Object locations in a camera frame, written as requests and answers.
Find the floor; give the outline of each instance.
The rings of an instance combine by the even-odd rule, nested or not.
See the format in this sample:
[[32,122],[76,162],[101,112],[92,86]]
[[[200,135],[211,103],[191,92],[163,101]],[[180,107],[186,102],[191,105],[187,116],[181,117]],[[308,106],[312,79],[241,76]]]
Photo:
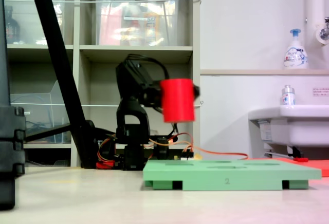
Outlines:
[[1,224],[329,223],[329,178],[309,190],[152,191],[142,172],[41,167],[27,168],[16,188]]

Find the clear plastic container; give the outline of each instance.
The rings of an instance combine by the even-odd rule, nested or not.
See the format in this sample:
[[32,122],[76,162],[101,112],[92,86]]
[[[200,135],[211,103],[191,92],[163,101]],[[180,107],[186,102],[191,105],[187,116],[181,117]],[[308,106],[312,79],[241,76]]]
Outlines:
[[179,46],[178,1],[96,1],[96,45]]
[[[52,1],[64,43],[73,44],[74,4],[63,2],[71,0]],[[7,43],[47,44],[34,2],[5,1],[5,9],[10,10],[5,16]]]
[[[69,123],[58,81],[50,93],[11,94],[10,99],[12,106],[24,109],[27,134]],[[65,132],[31,143],[71,143],[71,134]]]

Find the red cylinder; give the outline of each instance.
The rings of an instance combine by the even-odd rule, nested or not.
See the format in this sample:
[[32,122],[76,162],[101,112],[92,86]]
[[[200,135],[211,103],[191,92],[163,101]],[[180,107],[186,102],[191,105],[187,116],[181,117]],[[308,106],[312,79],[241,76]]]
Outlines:
[[166,79],[160,83],[165,123],[194,121],[194,89],[191,79]]

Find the green foam board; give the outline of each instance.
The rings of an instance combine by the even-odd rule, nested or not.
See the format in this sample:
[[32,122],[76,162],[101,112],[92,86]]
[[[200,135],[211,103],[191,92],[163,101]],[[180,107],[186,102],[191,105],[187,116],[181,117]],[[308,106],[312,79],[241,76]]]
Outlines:
[[236,191],[308,189],[321,170],[283,161],[149,160],[143,170],[145,186],[155,190]]

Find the sink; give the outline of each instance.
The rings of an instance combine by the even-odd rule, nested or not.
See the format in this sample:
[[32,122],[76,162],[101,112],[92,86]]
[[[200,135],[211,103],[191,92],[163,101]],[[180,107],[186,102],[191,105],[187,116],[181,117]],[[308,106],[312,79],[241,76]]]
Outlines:
[[262,140],[287,146],[329,147],[329,105],[281,105],[249,112]]

